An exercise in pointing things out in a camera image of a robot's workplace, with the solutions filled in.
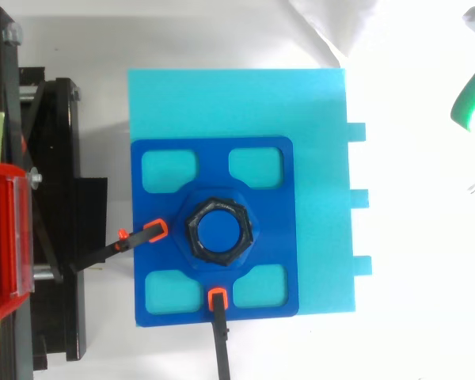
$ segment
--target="red object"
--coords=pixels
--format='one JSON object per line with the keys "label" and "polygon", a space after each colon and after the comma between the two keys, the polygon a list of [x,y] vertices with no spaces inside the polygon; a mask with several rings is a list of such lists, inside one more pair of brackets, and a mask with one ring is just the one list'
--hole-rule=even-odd
{"label": "red object", "polygon": [[213,311],[213,295],[222,294],[223,296],[223,305],[225,310],[229,308],[229,298],[227,297],[227,290],[223,287],[214,287],[207,292],[207,302],[209,303],[209,310]]}
{"label": "red object", "polygon": [[129,237],[130,237],[130,234],[124,228],[120,228],[118,230],[118,238],[120,240],[125,240],[125,239],[128,239]]}
{"label": "red object", "polygon": [[145,224],[142,229],[144,230],[145,228],[154,226],[155,224],[160,224],[164,232],[158,236],[155,236],[153,239],[150,239],[150,243],[155,243],[156,241],[165,238],[169,234],[169,230],[167,229],[167,223],[164,221],[164,219],[155,219],[153,222]]}
{"label": "red object", "polygon": [[0,164],[0,320],[33,289],[32,213],[26,172]]}

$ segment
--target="black metal frame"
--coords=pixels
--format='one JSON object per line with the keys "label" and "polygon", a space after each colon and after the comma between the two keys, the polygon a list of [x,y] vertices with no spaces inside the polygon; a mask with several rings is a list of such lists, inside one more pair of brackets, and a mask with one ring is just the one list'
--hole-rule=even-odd
{"label": "black metal frame", "polygon": [[[21,77],[38,70],[22,68]],[[70,266],[105,245],[107,179],[80,177],[75,84],[67,78],[31,84],[36,95],[21,103],[21,113],[31,165],[43,176],[32,200],[34,261],[49,264],[54,275],[37,281],[31,296],[37,371],[47,368],[48,353],[66,352],[75,361],[86,352],[84,275]]]}

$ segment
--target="metal rod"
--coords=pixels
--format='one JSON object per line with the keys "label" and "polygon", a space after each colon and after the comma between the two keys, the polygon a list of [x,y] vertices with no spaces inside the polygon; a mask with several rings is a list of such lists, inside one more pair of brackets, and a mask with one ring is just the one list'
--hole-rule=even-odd
{"label": "metal rod", "polygon": [[37,92],[36,85],[22,85],[19,88],[19,100],[21,103],[29,103],[33,101]]}
{"label": "metal rod", "polygon": [[51,267],[47,264],[38,264],[33,267],[33,279],[35,281],[41,281],[46,279],[55,279],[55,275],[51,270]]}

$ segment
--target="blue 3d printed part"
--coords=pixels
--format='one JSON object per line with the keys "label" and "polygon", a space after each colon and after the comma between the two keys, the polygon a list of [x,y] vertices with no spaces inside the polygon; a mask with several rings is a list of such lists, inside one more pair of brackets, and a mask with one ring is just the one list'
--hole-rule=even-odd
{"label": "blue 3d printed part", "polygon": [[[274,188],[250,188],[233,178],[229,172],[230,152],[236,149],[275,148],[281,152],[282,182]],[[190,150],[197,157],[199,172],[193,181],[177,192],[150,193],[143,186],[143,156],[151,151]],[[214,287],[224,287],[229,296],[228,319],[286,317],[298,312],[298,268],[295,239],[294,157],[291,141],[285,137],[240,139],[161,139],[139,140],[132,144],[132,191],[134,230],[141,230],[151,215],[162,218],[169,227],[169,236],[155,244],[140,245],[135,249],[135,318],[141,326],[177,325],[212,321],[207,299],[200,308],[188,312],[151,313],[147,305],[147,277],[152,273],[171,276],[180,271],[200,285],[203,295]],[[187,221],[194,210],[207,200],[218,197],[233,200],[245,207],[253,243],[228,266],[205,262],[194,256],[187,238]],[[240,225],[227,211],[206,213],[198,224],[202,245],[217,256],[238,243]],[[234,303],[233,289],[236,280],[254,268],[279,265],[286,273],[286,294],[279,305],[255,304],[238,307]],[[251,282],[245,292],[267,294],[274,283]],[[159,289],[155,302],[165,305],[172,294]],[[180,292],[177,297],[184,297]]]}

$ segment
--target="black bracket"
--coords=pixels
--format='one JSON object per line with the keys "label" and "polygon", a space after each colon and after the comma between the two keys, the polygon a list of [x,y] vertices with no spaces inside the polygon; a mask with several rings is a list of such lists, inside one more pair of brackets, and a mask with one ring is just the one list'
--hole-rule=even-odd
{"label": "black bracket", "polygon": [[229,356],[227,355],[227,339],[229,329],[225,316],[225,302],[223,294],[213,294],[213,314],[215,320],[212,322],[213,334],[215,335],[216,363],[218,364],[218,379],[230,380]]}
{"label": "black bracket", "polygon": [[107,245],[103,249],[83,255],[80,259],[71,264],[70,268],[73,272],[82,271],[83,269],[87,269],[94,264],[106,261],[106,259],[116,255],[117,253],[126,252],[129,249],[133,249],[153,238],[157,238],[163,234],[166,234],[166,232],[167,231],[164,231],[160,223],[154,224],[145,228],[141,232],[130,234],[130,236],[125,239],[118,240],[110,245]]}

